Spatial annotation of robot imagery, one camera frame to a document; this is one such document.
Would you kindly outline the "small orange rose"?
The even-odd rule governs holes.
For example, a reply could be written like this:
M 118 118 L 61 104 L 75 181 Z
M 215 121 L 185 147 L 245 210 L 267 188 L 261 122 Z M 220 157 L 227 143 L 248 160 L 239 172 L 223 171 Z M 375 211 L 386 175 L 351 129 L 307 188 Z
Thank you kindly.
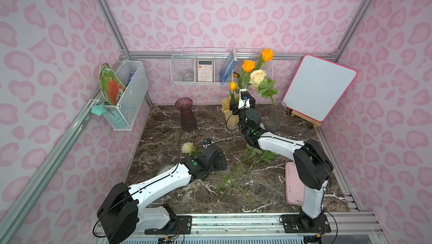
M 239 94 L 239 92 L 240 92 L 238 87 L 237 87 L 237 84 L 234 81 L 232 81 L 230 83 L 229 88 L 230 88 L 229 90 L 230 90 L 231 102 L 235 102 L 237 99 L 236 94 Z

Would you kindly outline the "white rose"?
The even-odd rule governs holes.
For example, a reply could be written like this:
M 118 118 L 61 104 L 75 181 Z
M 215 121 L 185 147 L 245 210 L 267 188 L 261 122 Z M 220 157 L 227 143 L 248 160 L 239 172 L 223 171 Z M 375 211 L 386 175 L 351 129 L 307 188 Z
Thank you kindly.
M 224 198 L 225 195 L 227 195 L 232 189 L 237 189 L 241 194 L 243 194 L 246 197 L 247 201 L 249 201 L 251 203 L 255 202 L 249 196 L 249 194 L 242 187 L 240 187 L 240 181 L 243 179 L 244 176 L 246 176 L 247 174 L 249 174 L 254 167 L 258 166 L 259 164 L 262 164 L 262 163 L 272 163 L 272 162 L 275 161 L 276 154 L 274 152 L 263 151 L 263 150 L 261 150 L 261 151 L 262 151 L 262 156 L 261 157 L 256 156 L 256 158 L 258 159 L 258 164 L 252 166 L 251 169 L 248 172 L 246 172 L 238 181 L 236 181 L 235 183 L 232 184 L 231 188 L 226 193 L 224 193 L 222 196 L 218 195 L 219 197 Z
M 246 145 L 247 153 L 243 159 L 221 180 L 216 187 L 216 193 L 222 196 L 232 186 L 233 183 L 238 181 L 246 172 L 248 172 L 252 166 L 258 164 L 256 156 L 261 157 L 262 151 Z

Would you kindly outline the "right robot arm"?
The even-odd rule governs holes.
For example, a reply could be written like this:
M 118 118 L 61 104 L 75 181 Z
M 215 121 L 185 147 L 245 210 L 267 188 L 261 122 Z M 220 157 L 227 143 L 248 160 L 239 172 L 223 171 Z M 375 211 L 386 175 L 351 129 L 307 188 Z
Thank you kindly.
M 325 189 L 331 183 L 333 164 L 316 140 L 291 140 L 266 130 L 255 109 L 255 99 L 246 89 L 240 89 L 239 95 L 238 106 L 234 107 L 234 102 L 231 102 L 230 108 L 234 115 L 239 116 L 240 128 L 247 144 L 294 161 L 299 179 L 304 185 L 304 201 L 298 222 L 304 229 L 311 231 L 319 220 L 326 220 L 323 202 Z

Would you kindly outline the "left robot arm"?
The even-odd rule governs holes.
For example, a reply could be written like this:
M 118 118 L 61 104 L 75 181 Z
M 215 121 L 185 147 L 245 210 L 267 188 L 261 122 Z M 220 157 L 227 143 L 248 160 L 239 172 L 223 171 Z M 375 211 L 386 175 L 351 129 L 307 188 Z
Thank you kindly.
M 127 186 L 116 184 L 97 211 L 96 224 L 103 229 L 102 238 L 120 244 L 136 232 L 164 235 L 165 243 L 191 233 L 192 217 L 177 215 L 167 205 L 156 208 L 151 203 L 166 194 L 203 180 L 210 173 L 227 169 L 226 156 L 215 144 L 208 144 L 197 157 L 188 156 L 177 165 L 147 181 Z

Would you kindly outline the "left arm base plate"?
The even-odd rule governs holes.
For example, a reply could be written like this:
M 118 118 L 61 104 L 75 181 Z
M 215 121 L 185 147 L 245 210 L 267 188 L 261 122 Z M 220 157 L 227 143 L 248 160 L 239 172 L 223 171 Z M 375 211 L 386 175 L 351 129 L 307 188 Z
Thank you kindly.
M 145 235 L 172 235 L 172 234 L 191 234 L 192 216 L 180 215 L 171 218 L 162 229 L 146 229 Z

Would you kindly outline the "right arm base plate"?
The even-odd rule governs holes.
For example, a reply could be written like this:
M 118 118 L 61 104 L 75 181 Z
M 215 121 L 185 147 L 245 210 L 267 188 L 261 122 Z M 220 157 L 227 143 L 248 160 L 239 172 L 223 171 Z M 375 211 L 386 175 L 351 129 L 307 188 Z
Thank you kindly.
M 285 233 L 331 233 L 331 227 L 326 215 L 321 213 L 317 218 L 310 218 L 303 212 L 293 215 L 281 215 L 279 222 L 283 225 Z

